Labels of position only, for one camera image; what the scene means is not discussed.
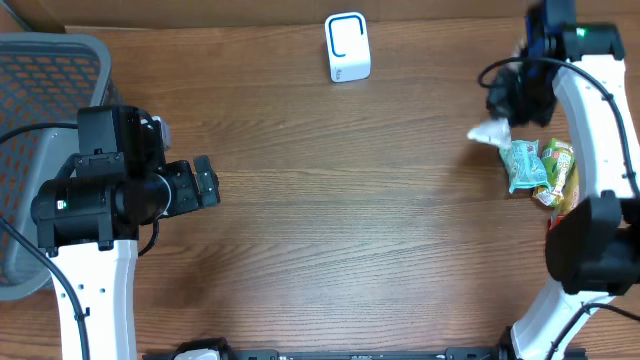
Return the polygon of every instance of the black cable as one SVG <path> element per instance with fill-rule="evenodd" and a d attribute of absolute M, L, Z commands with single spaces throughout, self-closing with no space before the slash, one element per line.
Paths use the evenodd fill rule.
<path fill-rule="evenodd" d="M 35 124 L 35 125 L 27 125 L 22 126 L 17 129 L 13 129 L 8 133 L 0 136 L 0 145 L 2 145 L 5 141 L 11 139 L 14 136 L 20 135 L 22 133 L 32 131 L 32 130 L 40 130 L 40 129 L 77 129 L 77 124 L 68 124 L 68 123 L 43 123 L 43 124 Z"/>
<path fill-rule="evenodd" d="M 56 174 L 54 179 L 68 179 L 73 175 L 73 172 L 76 171 L 76 161 L 80 158 L 80 154 L 74 153 L 67 157 L 67 160 L 62 164 L 60 170 Z"/>
<path fill-rule="evenodd" d="M 480 75 L 478 75 L 478 85 L 485 89 L 490 89 L 495 85 L 486 84 L 483 82 L 484 77 L 492 70 L 504 66 L 510 63 L 546 63 L 552 64 L 560 67 L 564 67 L 574 72 L 578 73 L 585 80 L 587 80 L 591 85 L 593 85 L 596 89 L 598 89 L 603 96 L 603 101 L 609 103 L 609 107 L 611 107 L 611 111 L 613 111 L 613 115 L 616 118 L 616 123 L 618 125 L 618 134 L 620 135 L 620 145 L 622 147 L 622 156 L 624 157 L 624 166 L 627 171 L 623 177 L 629 179 L 629 184 L 631 185 L 631 190 L 636 198 L 640 198 L 640 189 L 638 188 L 638 183 L 636 181 L 636 173 L 633 171 L 633 165 L 631 164 L 631 153 L 629 151 L 629 144 L 627 143 L 627 132 L 624 127 L 624 120 L 622 119 L 622 114 L 620 113 L 620 109 L 613 99 L 613 94 L 611 94 L 605 87 L 602 85 L 596 78 L 589 75 L 588 72 L 582 70 L 581 68 L 554 58 L 546 58 L 546 57 L 512 57 L 508 59 L 503 59 L 500 61 L 496 61 L 495 63 L 489 65 L 486 69 L 484 69 Z"/>
<path fill-rule="evenodd" d="M 75 313 L 75 319 L 78 322 L 78 332 L 80 333 L 80 347 L 82 348 L 82 359 L 89 360 L 89 338 L 87 336 L 87 324 L 84 322 L 85 314 L 80 305 L 80 300 L 78 300 L 78 295 L 76 295 L 75 290 L 67 277 L 64 276 L 62 271 L 47 258 L 43 253 L 38 250 L 33 244 L 29 242 L 22 234 L 18 232 L 11 224 L 7 222 L 3 217 L 0 216 L 0 228 L 9 234 L 12 238 L 14 238 L 22 247 L 24 247 L 31 255 L 33 255 L 38 261 L 40 261 L 51 274 L 58 279 L 64 291 L 67 293 L 69 297 L 69 301 L 71 301 L 71 306 L 73 307 L 73 312 Z"/>
<path fill-rule="evenodd" d="M 158 233 L 160 232 L 160 224 L 158 224 L 158 219 L 153 220 L 153 233 L 151 234 L 151 239 L 147 245 L 140 251 L 138 251 L 138 257 L 142 257 L 142 255 L 146 254 L 151 250 L 156 243 L 158 242 Z"/>
<path fill-rule="evenodd" d="M 549 350 L 549 353 L 547 353 L 547 356 L 545 357 L 545 360 L 551 360 L 553 358 L 553 354 L 555 354 L 556 351 L 558 351 L 558 347 L 560 346 L 560 343 L 564 340 L 564 338 L 567 336 L 569 331 L 571 331 L 571 329 L 576 325 L 576 323 L 580 320 L 582 315 L 589 314 L 589 310 L 591 310 L 593 308 L 599 308 L 599 309 L 605 309 L 605 310 L 613 311 L 614 313 L 616 313 L 618 315 L 622 315 L 622 316 L 624 316 L 624 317 L 626 317 L 628 319 L 640 322 L 640 316 L 638 316 L 636 314 L 633 314 L 633 313 L 630 313 L 630 312 L 628 312 L 626 310 L 622 310 L 622 309 L 620 309 L 618 307 L 615 307 L 613 305 L 598 304 L 598 303 L 585 304 L 585 305 L 582 306 L 582 308 L 580 308 L 580 310 L 575 315 L 573 315 L 571 320 L 569 320 L 567 325 L 565 325 L 565 327 L 562 329 L 562 331 L 560 332 L 560 334 L 558 335 L 556 340 L 553 343 L 551 343 L 551 349 Z"/>

